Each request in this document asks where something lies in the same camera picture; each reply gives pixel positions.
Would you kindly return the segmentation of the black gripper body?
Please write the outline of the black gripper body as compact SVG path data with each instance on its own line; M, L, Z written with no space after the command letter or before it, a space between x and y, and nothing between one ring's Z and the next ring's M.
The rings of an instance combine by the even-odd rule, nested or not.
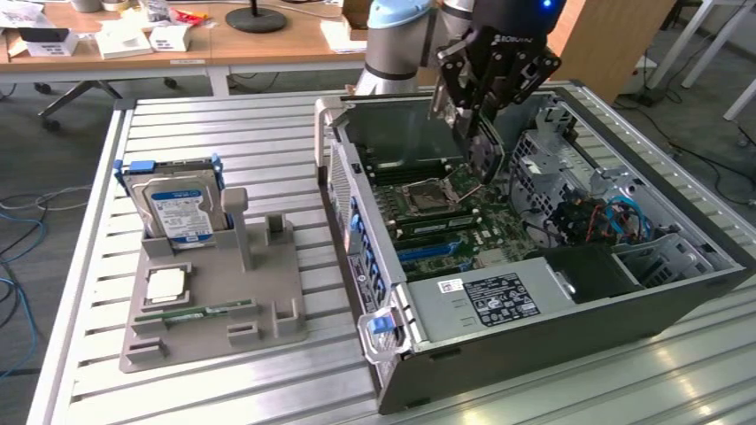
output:
M509 0L475 3L468 32L480 33L475 43L475 58L483 74L496 52L551 50L547 39L564 7L564 1Z

